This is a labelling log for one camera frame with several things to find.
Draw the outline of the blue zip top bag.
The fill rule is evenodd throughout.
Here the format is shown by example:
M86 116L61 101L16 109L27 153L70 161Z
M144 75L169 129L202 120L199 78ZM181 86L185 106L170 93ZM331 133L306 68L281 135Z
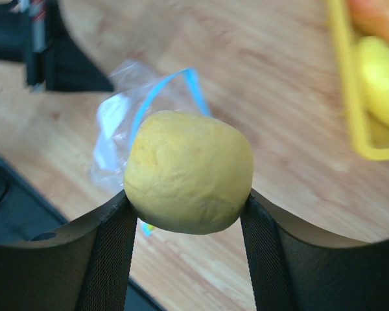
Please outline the blue zip top bag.
M137 131L148 116L163 110L210 116L211 111L194 67L161 76L128 59L111 73L110 80L116 91L97 108L99 134L89 176L98 187L117 193L123 189L124 169Z

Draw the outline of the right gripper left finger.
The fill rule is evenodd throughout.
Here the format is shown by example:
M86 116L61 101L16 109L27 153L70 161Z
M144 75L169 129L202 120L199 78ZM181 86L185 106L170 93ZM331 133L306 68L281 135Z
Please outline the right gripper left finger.
M33 240L0 245L0 310L124 310L136 224L121 191Z

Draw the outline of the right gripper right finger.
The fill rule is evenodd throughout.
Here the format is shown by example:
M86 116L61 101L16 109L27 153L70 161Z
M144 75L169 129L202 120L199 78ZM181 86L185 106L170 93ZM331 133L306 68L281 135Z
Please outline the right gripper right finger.
M251 191L242 234L258 310L389 310L389 239L312 225Z

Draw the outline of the fake red mango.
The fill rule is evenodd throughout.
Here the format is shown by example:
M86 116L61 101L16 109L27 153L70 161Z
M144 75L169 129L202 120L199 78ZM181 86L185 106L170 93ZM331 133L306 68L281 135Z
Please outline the fake red mango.
M350 0L347 5L361 32L389 43L389 0Z

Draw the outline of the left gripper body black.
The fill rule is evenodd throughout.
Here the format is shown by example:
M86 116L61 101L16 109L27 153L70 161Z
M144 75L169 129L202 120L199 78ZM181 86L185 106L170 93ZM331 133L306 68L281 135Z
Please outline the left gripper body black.
M0 60L22 63L26 84L55 92L112 92L108 77L70 37L57 1L0 3Z

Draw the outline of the fake yellow pear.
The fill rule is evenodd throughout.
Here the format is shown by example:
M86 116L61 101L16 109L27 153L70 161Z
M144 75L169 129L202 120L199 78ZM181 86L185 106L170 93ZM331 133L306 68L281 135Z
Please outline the fake yellow pear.
M239 130L178 111L160 111L142 123L124 172L126 196L142 221L191 235L236 222L252 181L252 148Z

